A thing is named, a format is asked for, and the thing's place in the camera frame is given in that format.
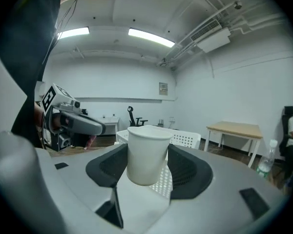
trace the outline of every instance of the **paper cup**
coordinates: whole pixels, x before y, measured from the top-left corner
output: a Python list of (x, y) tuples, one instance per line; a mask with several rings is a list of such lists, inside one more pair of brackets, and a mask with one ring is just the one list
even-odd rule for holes
[(127, 177), (135, 184), (155, 184), (161, 174), (173, 134), (148, 127), (128, 128)]

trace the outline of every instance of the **ceiling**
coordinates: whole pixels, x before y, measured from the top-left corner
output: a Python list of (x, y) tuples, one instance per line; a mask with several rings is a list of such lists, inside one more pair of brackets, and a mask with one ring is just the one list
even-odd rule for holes
[[(118, 57), (138, 59), (160, 65), (163, 58), (170, 63), (168, 67), (181, 65), (188, 55), (196, 54), (199, 49), (187, 51), (183, 58), (170, 61), (170, 51), (178, 53), (189, 41), (185, 38), (189, 32), (204, 20), (237, 0), (78, 0), (74, 15), (65, 30), (88, 26), (90, 35), (75, 36), (59, 40), (52, 51), (54, 59)], [(237, 10), (229, 6), (215, 15), (223, 27), (234, 28), (241, 16), (245, 20), (265, 18), (279, 13), (269, 0), (242, 0), (242, 8)], [(69, 9), (73, 0), (61, 5), (58, 21)], [(242, 31), (249, 31), (241, 23)], [(172, 49), (160, 44), (131, 37), (129, 28), (136, 28), (162, 36), (176, 44)], [(231, 37), (238, 37), (240, 30), (232, 30)]]

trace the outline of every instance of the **air conditioning vent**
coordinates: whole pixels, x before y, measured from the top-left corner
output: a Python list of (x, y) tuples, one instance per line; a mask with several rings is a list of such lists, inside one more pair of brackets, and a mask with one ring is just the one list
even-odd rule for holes
[(219, 22), (217, 20), (213, 20), (209, 24), (205, 25), (203, 28), (199, 29), (196, 33), (194, 33), (191, 36), (191, 40), (195, 42), (199, 42), (221, 29), (222, 27), (219, 24)]

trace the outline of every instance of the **white desk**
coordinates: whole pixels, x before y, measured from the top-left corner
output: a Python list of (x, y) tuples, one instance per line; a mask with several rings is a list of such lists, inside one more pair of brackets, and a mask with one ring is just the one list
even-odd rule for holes
[(248, 165), (249, 167), (252, 166), (253, 161), (255, 159), (255, 156), (257, 154), (257, 151), (258, 151), (260, 140), (263, 138), (262, 133), (260, 132), (258, 125), (221, 121), (221, 122), (218, 122), (214, 125), (208, 126), (207, 129), (208, 129), (209, 133), (206, 138), (204, 152), (207, 152), (207, 150), (208, 150), (209, 137), (210, 137), (211, 131), (221, 134), (218, 147), (220, 147), (220, 145), (221, 145), (223, 135), (231, 135), (231, 136), (235, 136), (235, 137), (250, 139), (251, 143), (250, 143), (250, 147), (249, 147), (248, 156), (250, 156), (250, 154), (251, 154), (251, 145), (252, 145), (253, 140), (255, 140), (256, 145), (255, 145), (254, 152), (252, 154), (251, 160), (249, 161), (249, 165)]
[(100, 122), (104, 123), (106, 126), (115, 126), (115, 134), (118, 132), (118, 117), (105, 117), (97, 118)]

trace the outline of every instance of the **floor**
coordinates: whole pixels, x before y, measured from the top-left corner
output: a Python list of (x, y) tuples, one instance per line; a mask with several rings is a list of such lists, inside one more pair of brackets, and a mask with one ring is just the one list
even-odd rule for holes
[[(101, 149), (101, 148), (104, 148), (107, 146), (111, 146), (111, 145), (114, 145), (115, 141), (116, 141), (116, 138), (114, 136), (100, 136), (94, 140), (91, 148), (89, 148), (88, 150), (84, 150), (82, 147), (75, 147), (75, 148), (64, 149), (61, 152), (55, 152), (52, 150), (48, 150), (48, 151), (51, 156), (67, 156), (67, 155), (89, 152), (89, 151)], [(203, 150), (204, 145), (205, 145), (205, 141), (201, 140), (199, 149)], [(247, 153), (241, 153), (241, 152), (234, 151), (234, 150), (231, 150), (231, 149), (228, 149), (225, 147), (218, 147), (218, 145), (215, 145), (212, 143), (209, 143), (208, 152), (212, 153), (212, 154), (217, 154), (217, 155), (236, 159), (246, 165), (249, 163), (249, 161), (251, 159), (251, 157), (249, 157), (247, 155)], [(258, 158), (258, 157), (255, 158), (255, 160), (252, 164), (252, 167), (251, 167), (252, 169), (254, 169), (254, 170), (256, 169), (259, 160), (260, 160), (260, 158)], [(282, 181), (283, 176), (284, 176), (284, 173), (282, 172), (282, 164), (275, 163), (272, 167), (272, 172), (269, 175), (268, 180), (274, 186), (276, 186), (278, 188), (282, 188), (283, 187), (283, 181)]]

